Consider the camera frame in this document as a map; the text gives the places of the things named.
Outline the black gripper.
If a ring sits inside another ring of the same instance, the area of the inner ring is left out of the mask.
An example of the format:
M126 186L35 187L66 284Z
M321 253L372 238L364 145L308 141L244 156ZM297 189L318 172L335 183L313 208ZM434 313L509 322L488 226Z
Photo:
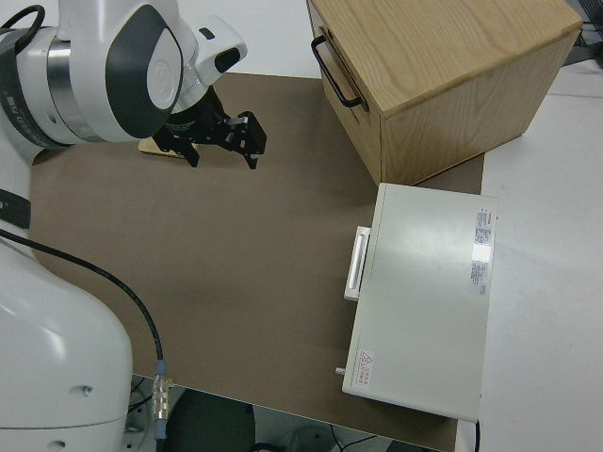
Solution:
M255 170L260 156L265 153L267 135L251 111L240 113L237 118L236 151L241 154L251 170ZM215 144L233 150L232 129L229 116L218 94L209 89L193 106L182 111L172 111L167 122L157 132L160 150L172 150L185 158L189 165L197 168L200 160L194 144Z

